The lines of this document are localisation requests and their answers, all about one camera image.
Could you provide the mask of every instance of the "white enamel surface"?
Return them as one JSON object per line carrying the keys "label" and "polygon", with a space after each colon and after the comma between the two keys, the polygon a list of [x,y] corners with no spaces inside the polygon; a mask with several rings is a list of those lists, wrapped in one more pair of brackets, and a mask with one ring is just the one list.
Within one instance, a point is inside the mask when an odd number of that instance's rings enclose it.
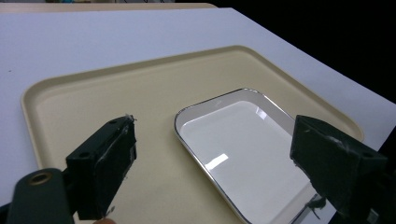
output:
{"label": "white enamel surface", "polygon": [[[221,102],[221,97],[180,114],[201,114],[199,107],[210,111],[207,105],[216,105],[216,101]],[[265,108],[249,101],[236,100],[177,124],[177,130],[220,192],[247,222],[272,223],[309,183],[290,159],[290,133],[268,116]]]}

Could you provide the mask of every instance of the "tray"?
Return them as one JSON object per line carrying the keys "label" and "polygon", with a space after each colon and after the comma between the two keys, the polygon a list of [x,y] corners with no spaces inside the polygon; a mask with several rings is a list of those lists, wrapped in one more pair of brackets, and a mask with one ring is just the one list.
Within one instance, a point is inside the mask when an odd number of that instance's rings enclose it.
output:
{"label": "tray", "polygon": [[290,202],[302,208],[314,196],[302,193],[310,181],[289,156],[293,127],[292,117],[249,89],[189,106],[175,118],[180,141],[246,223],[275,223],[280,215],[290,221],[296,216]]}
{"label": "tray", "polygon": [[64,169],[64,158],[104,122],[137,119],[138,159],[110,214],[118,223],[240,223],[173,129],[181,108],[240,88],[362,140],[353,120],[242,46],[49,78],[26,90],[21,105],[41,168]]}

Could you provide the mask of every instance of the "beige plastic surface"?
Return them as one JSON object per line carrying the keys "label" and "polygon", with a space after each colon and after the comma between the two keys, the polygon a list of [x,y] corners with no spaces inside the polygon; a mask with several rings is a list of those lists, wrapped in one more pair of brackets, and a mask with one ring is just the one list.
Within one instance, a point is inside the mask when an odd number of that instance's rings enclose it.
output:
{"label": "beige plastic surface", "polygon": [[353,120],[241,46],[46,79],[21,104],[41,168],[64,169],[64,158],[105,122],[126,113],[137,119],[137,160],[110,214],[118,223],[240,223],[177,139],[174,118],[241,88],[260,91],[294,118],[323,119],[362,140]]}

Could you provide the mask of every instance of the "table surface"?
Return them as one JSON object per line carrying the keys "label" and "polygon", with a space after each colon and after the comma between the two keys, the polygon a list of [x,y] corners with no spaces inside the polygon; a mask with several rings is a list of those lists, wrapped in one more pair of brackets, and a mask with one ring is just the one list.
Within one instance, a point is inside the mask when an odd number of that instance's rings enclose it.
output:
{"label": "table surface", "polygon": [[[70,5],[4,3],[0,4],[0,12],[0,33],[3,34],[0,36],[2,40],[0,67],[3,67],[0,71],[0,79],[2,79],[0,95],[6,96],[0,99],[3,114],[0,119],[0,142],[4,146],[1,148],[3,157],[0,162],[0,177],[4,180],[1,183],[0,204],[9,203],[14,184],[37,168],[20,108],[20,97],[29,86],[47,77],[202,49],[243,45],[257,50],[310,90],[353,118],[363,130],[365,134],[363,143],[367,146],[378,150],[396,125],[395,104],[342,76],[231,8],[216,8],[205,3]],[[93,30],[99,26],[88,27],[87,30],[84,24],[72,23],[73,25],[68,27],[67,24],[56,23],[88,18],[107,25],[111,22],[116,23],[119,26],[110,28],[110,33],[119,32],[120,36],[131,38],[139,35],[139,38],[145,41],[137,44],[129,42],[130,45],[125,47],[122,43],[109,44],[110,41],[106,40],[114,36],[104,34],[96,37],[102,42],[94,39],[92,42],[81,44],[73,38],[48,31],[48,27],[59,25],[68,29],[70,36],[76,37],[78,36],[76,33],[84,29],[85,37],[92,38],[99,34]],[[128,23],[120,18],[134,19],[139,23]],[[152,22],[147,18],[169,20],[169,22]],[[125,26],[130,29],[125,31],[123,29]],[[163,45],[164,36],[168,40],[166,46]],[[60,46],[59,42],[53,39],[63,41],[64,46]],[[76,50],[76,46],[80,46],[82,50]],[[98,53],[103,51],[108,56],[98,57],[97,55],[100,55]],[[96,60],[87,60],[95,56]],[[329,206],[319,212],[327,218],[333,214]],[[326,220],[328,219],[323,218],[321,221],[318,220],[318,223],[326,223]]]}

